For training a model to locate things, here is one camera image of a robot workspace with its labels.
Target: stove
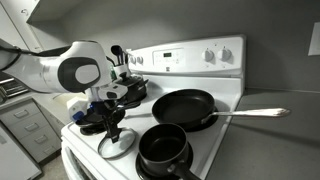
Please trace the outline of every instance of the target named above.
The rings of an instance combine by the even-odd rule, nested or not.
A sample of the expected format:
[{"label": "stove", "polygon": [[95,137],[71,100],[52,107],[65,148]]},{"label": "stove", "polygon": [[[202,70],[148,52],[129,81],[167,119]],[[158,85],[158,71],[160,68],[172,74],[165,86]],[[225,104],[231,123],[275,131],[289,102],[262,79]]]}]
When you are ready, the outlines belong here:
[{"label": "stove", "polygon": [[[97,149],[106,132],[86,136],[74,123],[62,129],[62,147],[68,147],[96,179],[145,179],[136,168],[139,140],[158,124],[151,109],[161,96],[180,89],[201,89],[214,97],[216,109],[223,112],[236,109],[244,90],[243,35],[169,43],[133,50],[130,54],[132,73],[149,79],[146,98],[139,107],[126,110],[118,124],[135,132],[130,149],[119,157],[104,159]],[[231,117],[219,116],[213,125],[187,132],[193,151],[190,170],[201,179],[206,179],[230,120]],[[65,155],[62,158],[66,166]]]}]

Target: stainless steel pan handle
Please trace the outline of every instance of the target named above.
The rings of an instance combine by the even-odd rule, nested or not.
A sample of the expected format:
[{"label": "stainless steel pan handle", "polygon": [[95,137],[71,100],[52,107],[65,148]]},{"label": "stainless steel pan handle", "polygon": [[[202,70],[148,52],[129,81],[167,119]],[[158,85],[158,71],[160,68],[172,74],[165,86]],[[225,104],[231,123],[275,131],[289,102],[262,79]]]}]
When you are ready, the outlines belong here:
[{"label": "stainless steel pan handle", "polygon": [[212,115],[219,116],[254,116],[254,117],[284,117],[290,114],[290,110],[284,108],[255,109],[233,112],[214,112]]}]

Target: stove knob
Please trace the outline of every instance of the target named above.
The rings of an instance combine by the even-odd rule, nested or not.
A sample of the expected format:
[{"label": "stove knob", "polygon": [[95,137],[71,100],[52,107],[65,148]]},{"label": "stove knob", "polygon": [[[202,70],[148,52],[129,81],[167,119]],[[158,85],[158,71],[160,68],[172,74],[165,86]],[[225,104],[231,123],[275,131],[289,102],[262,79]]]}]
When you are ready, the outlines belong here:
[{"label": "stove knob", "polygon": [[227,61],[231,57],[232,53],[229,49],[223,48],[222,50],[218,51],[217,57],[221,61]]},{"label": "stove knob", "polygon": [[209,62],[209,61],[211,61],[213,59],[214,54],[213,54],[213,52],[211,50],[207,49],[207,50],[203,51],[201,56],[202,56],[203,60]]},{"label": "stove knob", "polygon": [[141,56],[137,57],[137,62],[143,64],[143,58]]},{"label": "stove knob", "polygon": [[135,57],[131,56],[131,57],[129,58],[129,60],[130,60],[130,62],[131,62],[132,64],[136,64],[136,58],[135,58]]}]

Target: pan handle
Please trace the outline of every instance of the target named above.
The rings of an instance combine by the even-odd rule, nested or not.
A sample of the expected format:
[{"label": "pan handle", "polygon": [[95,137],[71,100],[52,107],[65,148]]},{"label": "pan handle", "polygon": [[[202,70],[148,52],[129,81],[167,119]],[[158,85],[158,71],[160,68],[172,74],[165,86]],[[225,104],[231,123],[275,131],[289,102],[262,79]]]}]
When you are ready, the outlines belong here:
[{"label": "pan handle", "polygon": [[290,110],[284,108],[255,109],[233,112],[214,112],[212,115],[219,116],[254,116],[254,117],[284,117],[290,114]]},{"label": "pan handle", "polygon": [[169,173],[173,173],[174,175],[179,176],[182,179],[201,180],[190,171],[187,163],[184,161],[172,164],[167,170]]}]

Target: stove control panel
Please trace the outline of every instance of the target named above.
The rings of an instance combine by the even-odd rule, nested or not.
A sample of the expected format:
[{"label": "stove control panel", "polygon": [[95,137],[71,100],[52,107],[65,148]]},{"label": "stove control panel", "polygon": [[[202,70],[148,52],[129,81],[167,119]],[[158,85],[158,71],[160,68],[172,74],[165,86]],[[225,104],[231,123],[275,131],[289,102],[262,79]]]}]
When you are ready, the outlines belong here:
[{"label": "stove control panel", "polygon": [[245,36],[175,42],[130,51],[137,72],[242,76]]}]

